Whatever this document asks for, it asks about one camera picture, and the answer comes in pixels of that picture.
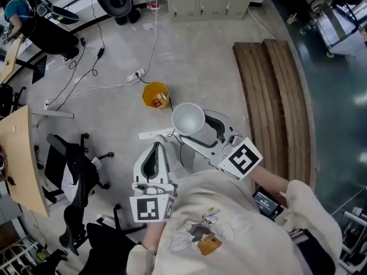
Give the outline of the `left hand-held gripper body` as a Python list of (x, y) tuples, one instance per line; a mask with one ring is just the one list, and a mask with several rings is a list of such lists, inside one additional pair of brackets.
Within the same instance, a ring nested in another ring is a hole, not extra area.
[(133, 183), (130, 204), (134, 222), (167, 222), (173, 212), (177, 187), (171, 183)]

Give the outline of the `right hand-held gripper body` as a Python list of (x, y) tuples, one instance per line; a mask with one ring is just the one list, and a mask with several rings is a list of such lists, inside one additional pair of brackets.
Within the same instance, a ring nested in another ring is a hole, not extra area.
[(263, 160), (250, 139), (237, 131), (216, 140), (210, 148), (210, 164), (237, 180), (242, 180)]

